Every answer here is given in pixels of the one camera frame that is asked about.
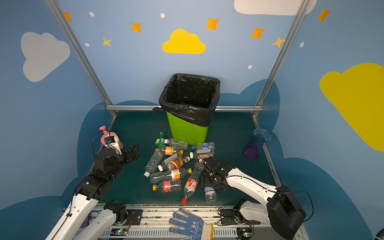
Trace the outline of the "Pepsi bottle blue cap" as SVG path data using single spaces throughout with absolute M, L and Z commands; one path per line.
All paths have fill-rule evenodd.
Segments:
M 205 199 L 206 199 L 207 203 L 213 203 L 218 198 L 215 189 L 212 187 L 205 187 L 204 193 L 205 193 Z

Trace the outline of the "tall bottle red cap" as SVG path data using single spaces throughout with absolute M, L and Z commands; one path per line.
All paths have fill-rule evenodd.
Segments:
M 194 195 L 203 170 L 204 166 L 197 162 L 184 187 L 184 196 L 181 200 L 182 205 L 187 205 L 189 198 Z

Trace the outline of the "clear bottle grey label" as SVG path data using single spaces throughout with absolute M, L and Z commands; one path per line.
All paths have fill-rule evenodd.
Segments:
M 196 160 L 206 159 L 214 156 L 215 151 L 213 149 L 201 149 L 195 150 L 194 152 L 190 152 L 190 158 Z

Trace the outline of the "Pocari Sweat bottle blue label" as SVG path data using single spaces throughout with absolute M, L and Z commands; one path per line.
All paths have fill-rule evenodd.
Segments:
M 155 149 L 153 155 L 146 164 L 144 176 L 148 178 L 150 174 L 154 173 L 162 159 L 163 154 L 160 149 Z

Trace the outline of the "Coke bottle yellow cap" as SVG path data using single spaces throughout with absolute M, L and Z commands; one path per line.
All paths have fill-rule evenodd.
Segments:
M 153 185 L 153 191 L 161 191 L 163 193 L 178 192 L 182 190 L 181 180 L 166 180 L 157 185 Z

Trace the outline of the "crushed green bottle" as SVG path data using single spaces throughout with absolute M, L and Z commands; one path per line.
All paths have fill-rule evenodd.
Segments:
M 165 139 L 168 138 L 168 135 L 165 131 L 160 131 L 158 137 L 155 140 L 155 146 L 157 148 L 165 145 Z

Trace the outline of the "brown tea bottle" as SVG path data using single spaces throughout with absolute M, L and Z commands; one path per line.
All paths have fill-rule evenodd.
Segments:
M 173 171 L 181 168 L 184 164 L 188 163 L 191 160 L 190 157 L 181 157 L 174 160 L 169 161 L 166 166 L 168 170 Z

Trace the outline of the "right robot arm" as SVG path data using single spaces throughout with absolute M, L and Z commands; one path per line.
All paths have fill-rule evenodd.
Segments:
M 294 193 L 286 186 L 263 183 L 229 164 L 221 165 L 213 157 L 199 159 L 208 172 L 205 182 L 215 189 L 229 186 L 238 189 L 257 203 L 244 201 L 238 212 L 247 221 L 271 226 L 286 240 L 292 240 L 307 214 Z

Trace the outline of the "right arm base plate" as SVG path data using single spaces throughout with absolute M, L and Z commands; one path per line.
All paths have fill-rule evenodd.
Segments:
M 253 221 L 246 220 L 236 209 L 219 208 L 218 215 L 220 217 L 218 226 L 253 225 Z

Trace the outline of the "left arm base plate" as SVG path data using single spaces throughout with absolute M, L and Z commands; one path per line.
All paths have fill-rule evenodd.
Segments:
M 140 209 L 126 209 L 126 222 L 125 226 L 139 226 L 143 215 L 143 210 Z

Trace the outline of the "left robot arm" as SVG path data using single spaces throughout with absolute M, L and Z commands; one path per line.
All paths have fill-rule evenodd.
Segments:
M 94 156 L 93 170 L 76 187 L 72 200 L 62 217 L 46 237 L 47 240 L 97 240 L 111 226 L 132 223 L 126 205 L 111 200 L 95 220 L 77 235 L 86 218 L 113 185 L 124 166 L 140 158 L 140 145 L 116 153 L 115 149 L 102 149 Z

